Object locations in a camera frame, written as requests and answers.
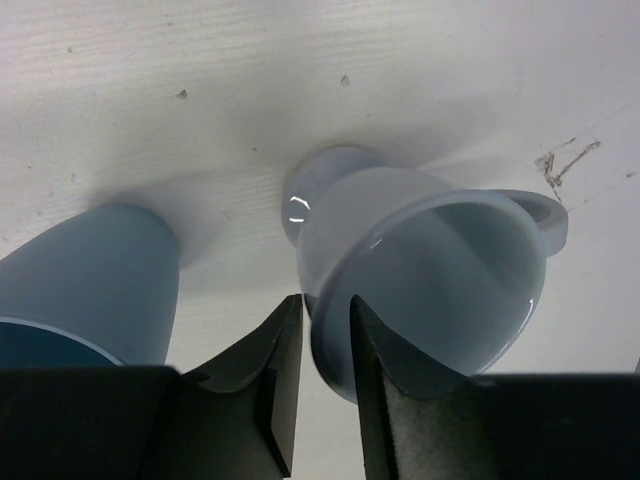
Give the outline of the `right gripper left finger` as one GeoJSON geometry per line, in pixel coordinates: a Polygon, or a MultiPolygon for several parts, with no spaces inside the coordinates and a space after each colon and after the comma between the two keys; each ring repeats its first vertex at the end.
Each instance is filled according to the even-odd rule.
{"type": "Polygon", "coordinates": [[[1,373],[5,479],[285,479],[303,302],[286,297],[199,367],[1,373]]]}

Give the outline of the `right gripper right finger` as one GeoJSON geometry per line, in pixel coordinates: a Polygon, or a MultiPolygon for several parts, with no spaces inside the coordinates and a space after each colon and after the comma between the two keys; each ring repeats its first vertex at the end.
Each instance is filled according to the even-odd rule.
{"type": "Polygon", "coordinates": [[[465,376],[360,297],[350,337],[369,479],[635,479],[639,377],[465,376]]]}

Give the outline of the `white ceramic mug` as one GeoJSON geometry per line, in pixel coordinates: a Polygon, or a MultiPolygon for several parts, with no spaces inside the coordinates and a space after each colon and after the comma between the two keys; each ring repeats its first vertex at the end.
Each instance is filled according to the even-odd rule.
{"type": "Polygon", "coordinates": [[[304,161],[284,184],[281,218],[297,252],[314,363],[347,401],[356,398],[354,297],[420,351],[474,375],[529,322],[569,226],[553,198],[456,188],[360,146],[304,161]]]}

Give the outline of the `light blue cup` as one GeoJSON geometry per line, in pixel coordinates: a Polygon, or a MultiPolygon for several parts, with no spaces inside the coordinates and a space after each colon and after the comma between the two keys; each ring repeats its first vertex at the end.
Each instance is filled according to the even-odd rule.
{"type": "Polygon", "coordinates": [[[166,361],[179,286],[168,225],[131,205],[87,210],[1,261],[1,366],[166,361]]]}

